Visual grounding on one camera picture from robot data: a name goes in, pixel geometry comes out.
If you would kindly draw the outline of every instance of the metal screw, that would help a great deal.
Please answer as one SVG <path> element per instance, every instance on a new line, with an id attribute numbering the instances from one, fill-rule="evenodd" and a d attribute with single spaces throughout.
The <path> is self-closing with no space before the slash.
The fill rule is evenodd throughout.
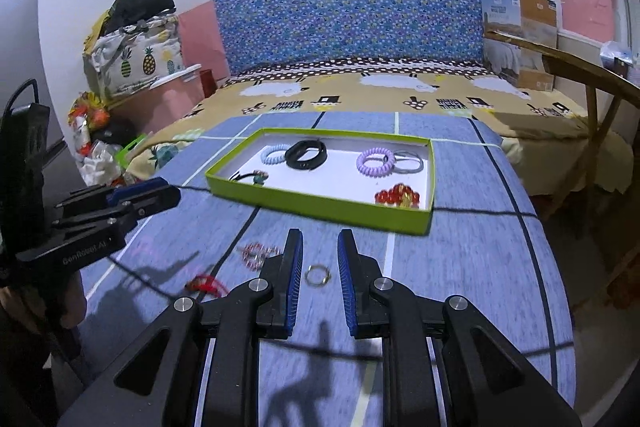
<path id="1" fill-rule="evenodd" d="M 453 297 L 449 299 L 449 306 L 458 311 L 466 310 L 468 304 L 469 301 L 460 295 L 453 295 Z"/>
<path id="2" fill-rule="evenodd" d="M 261 292 L 266 289 L 269 283 L 264 279 L 253 279 L 249 281 L 249 289 L 254 292 Z"/>
<path id="3" fill-rule="evenodd" d="M 174 309 L 177 312 L 185 312 L 193 306 L 193 301 L 188 297 L 180 297 L 174 302 Z"/>
<path id="4" fill-rule="evenodd" d="M 394 286 L 394 282 L 387 277 L 378 277 L 373 281 L 373 286 L 379 290 L 390 290 Z"/>

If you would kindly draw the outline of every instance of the black cord bracelet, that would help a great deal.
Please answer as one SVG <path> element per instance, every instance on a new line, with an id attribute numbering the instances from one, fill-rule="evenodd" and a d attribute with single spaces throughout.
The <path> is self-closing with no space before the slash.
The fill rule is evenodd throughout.
<path id="1" fill-rule="evenodd" d="M 300 160 L 309 149 L 318 149 L 318 154 L 308 160 Z M 287 166 L 298 171 L 312 171 L 326 161 L 326 145 L 320 140 L 301 140 L 284 153 Z"/>

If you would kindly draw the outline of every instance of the green tray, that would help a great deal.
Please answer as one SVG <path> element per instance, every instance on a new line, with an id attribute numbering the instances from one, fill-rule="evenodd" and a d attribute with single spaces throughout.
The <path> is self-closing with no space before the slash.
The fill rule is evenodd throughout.
<path id="1" fill-rule="evenodd" d="M 359 201 L 341 200 L 337 198 L 305 194 L 282 188 L 271 188 L 261 185 L 250 185 L 233 182 L 228 178 L 216 176 L 224 166 L 232 162 L 246 147 L 265 134 L 289 134 L 291 142 L 298 141 L 295 136 L 306 137 L 342 137 L 366 138 L 377 142 L 401 142 L 415 144 L 428 148 L 428 163 L 430 163 L 430 194 L 427 194 L 426 207 L 404 208 L 386 206 L 383 204 L 362 203 Z M 428 231 L 431 223 L 433 195 L 435 188 L 435 165 L 433 147 L 428 138 L 403 136 L 399 134 L 384 134 L 376 132 L 353 132 L 326 129 L 298 129 L 298 128 L 262 128 L 243 140 L 233 150 L 229 151 L 219 161 L 205 172 L 207 183 L 212 194 L 241 203 L 263 206 L 281 210 L 291 214 L 316 217 L 326 221 L 345 223 L 370 229 L 388 230 L 413 235 L 423 235 Z"/>

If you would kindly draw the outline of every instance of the cardboard box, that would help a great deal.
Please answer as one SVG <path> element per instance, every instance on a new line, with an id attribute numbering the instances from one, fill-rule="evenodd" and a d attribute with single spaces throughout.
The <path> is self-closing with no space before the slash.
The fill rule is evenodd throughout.
<path id="1" fill-rule="evenodd" d="M 482 0 L 484 31 L 523 37 L 558 47 L 556 3 L 549 0 Z M 555 77 L 546 73 L 542 55 L 491 39 L 484 40 L 484 66 L 520 89 L 551 91 Z"/>

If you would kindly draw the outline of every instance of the purple spiral hair tie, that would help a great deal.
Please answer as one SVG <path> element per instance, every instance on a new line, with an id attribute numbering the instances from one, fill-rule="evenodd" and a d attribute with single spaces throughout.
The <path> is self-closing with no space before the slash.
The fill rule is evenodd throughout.
<path id="1" fill-rule="evenodd" d="M 369 159 L 370 156 L 374 154 L 382 154 L 386 156 L 385 162 L 378 167 L 367 167 L 365 162 Z M 389 149 L 385 149 L 383 147 L 373 147 L 373 149 L 366 150 L 356 161 L 356 167 L 358 168 L 358 172 L 360 174 L 364 174 L 365 176 L 370 176 L 371 178 L 382 178 L 382 176 L 388 175 L 391 170 L 394 168 L 396 164 L 396 157 L 393 152 Z"/>

